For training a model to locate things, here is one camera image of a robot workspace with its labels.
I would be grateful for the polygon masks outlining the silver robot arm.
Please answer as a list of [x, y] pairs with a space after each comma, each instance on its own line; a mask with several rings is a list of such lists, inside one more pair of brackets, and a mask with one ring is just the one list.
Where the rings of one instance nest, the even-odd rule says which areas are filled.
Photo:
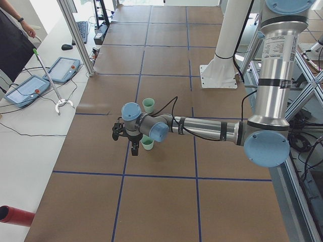
[[298, 36], [308, 26], [308, 11], [313, 1], [263, 1], [260, 32], [264, 35], [261, 71], [258, 79], [254, 114], [247, 122], [227, 123], [206, 119], [148, 114], [137, 103], [122, 107], [122, 115], [113, 126], [112, 137], [126, 137], [131, 152], [138, 154], [143, 136], [163, 141], [168, 133], [191, 134], [201, 139], [230, 141], [243, 146], [248, 159], [263, 167], [285, 162], [290, 145], [289, 123], [285, 119], [287, 99]]

